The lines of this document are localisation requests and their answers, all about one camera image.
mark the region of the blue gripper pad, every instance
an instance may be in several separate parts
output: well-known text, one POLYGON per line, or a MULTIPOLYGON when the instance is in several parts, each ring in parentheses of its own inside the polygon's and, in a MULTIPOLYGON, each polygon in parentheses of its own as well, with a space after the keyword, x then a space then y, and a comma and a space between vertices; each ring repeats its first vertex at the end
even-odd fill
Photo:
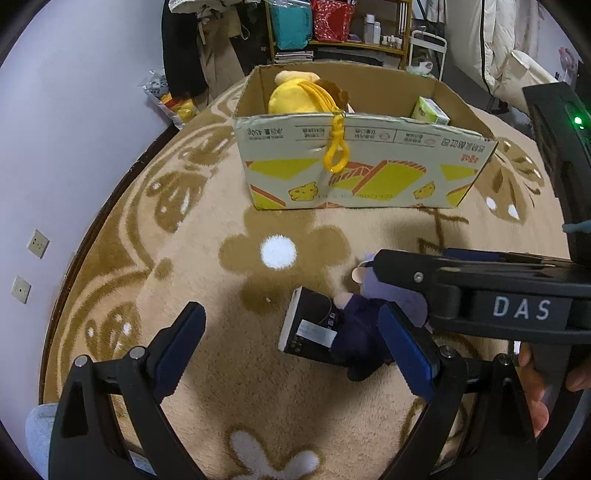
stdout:
MULTIPOLYGON (((409 322, 409 324, 412 328, 416 328, 412 323, 409 322)), ((388 304, 379 310, 378 329, 410 391, 426 402, 430 402, 435 395, 433 368, 388 304)))
POLYGON ((174 323, 160 330, 148 350, 148 372, 154 384, 154 398, 158 403, 172 395, 203 333, 205 332, 205 309, 196 301, 187 303, 174 323))

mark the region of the wall socket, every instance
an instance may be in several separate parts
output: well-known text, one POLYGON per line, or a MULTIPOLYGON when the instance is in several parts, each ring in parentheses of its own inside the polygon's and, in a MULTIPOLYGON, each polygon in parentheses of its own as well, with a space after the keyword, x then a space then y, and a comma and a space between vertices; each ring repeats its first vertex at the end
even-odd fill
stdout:
POLYGON ((29 242, 28 249, 33 252, 39 258, 43 258, 45 250, 47 250, 49 240, 39 230, 35 230, 31 241, 29 242))
POLYGON ((29 292, 31 291, 31 284, 22 277, 14 279, 14 285, 12 286, 12 296, 15 297, 21 303, 27 303, 29 292))

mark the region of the wall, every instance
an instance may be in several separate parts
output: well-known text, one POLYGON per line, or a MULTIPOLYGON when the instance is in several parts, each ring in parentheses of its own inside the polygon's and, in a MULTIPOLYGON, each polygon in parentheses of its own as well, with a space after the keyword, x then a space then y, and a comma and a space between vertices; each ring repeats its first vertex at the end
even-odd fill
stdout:
POLYGON ((560 56, 558 49, 560 47, 566 47, 570 49, 571 53, 576 60, 580 60, 580 56, 574 49, 573 44, 566 36, 564 31, 560 28, 556 20, 548 13, 548 11, 541 7, 541 14, 543 16, 540 19, 540 36, 539 36, 539 51, 537 61, 542 65, 546 71, 552 76, 556 72, 562 74, 562 67, 560 66, 560 56))
POLYGON ((413 0, 413 18, 423 18, 423 14, 421 13, 421 9, 418 6, 418 3, 421 2, 421 5, 427 11, 427 0, 413 0))
POLYGON ((19 448, 63 275, 95 214, 166 128, 137 84, 161 67, 162 0, 51 0, 0 67, 0 420, 19 448), (50 240, 27 250, 35 228, 50 240), (32 285, 26 305, 10 295, 32 285))

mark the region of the stack of magazines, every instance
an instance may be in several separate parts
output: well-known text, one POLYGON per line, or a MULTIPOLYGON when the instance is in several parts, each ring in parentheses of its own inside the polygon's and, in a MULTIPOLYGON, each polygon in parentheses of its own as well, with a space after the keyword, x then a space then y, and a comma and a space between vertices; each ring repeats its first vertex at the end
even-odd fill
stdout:
POLYGON ((311 50, 278 51, 275 53, 275 63, 279 64, 312 60, 314 60, 314 52, 311 50))

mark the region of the round carpet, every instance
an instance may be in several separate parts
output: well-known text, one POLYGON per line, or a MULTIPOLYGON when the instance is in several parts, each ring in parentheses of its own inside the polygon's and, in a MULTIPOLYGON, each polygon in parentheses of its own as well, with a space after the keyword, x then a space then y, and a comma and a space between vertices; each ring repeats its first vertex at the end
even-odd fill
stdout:
MULTIPOLYGON (((291 292, 357 291, 352 268, 381 248, 567 258, 558 201, 534 142, 475 110, 499 147, 457 209, 257 211, 232 132, 241 89, 192 120, 111 211, 59 321, 44 399, 57 401, 77 355, 101 361, 147 345, 196 300, 206 332, 163 409, 209 478, 377 478, 422 403, 394 365, 354 384, 344 369, 280 353, 291 292)), ((484 358, 504 347, 449 333, 437 341, 484 358)), ((115 406, 137 443, 123 403, 115 406)))

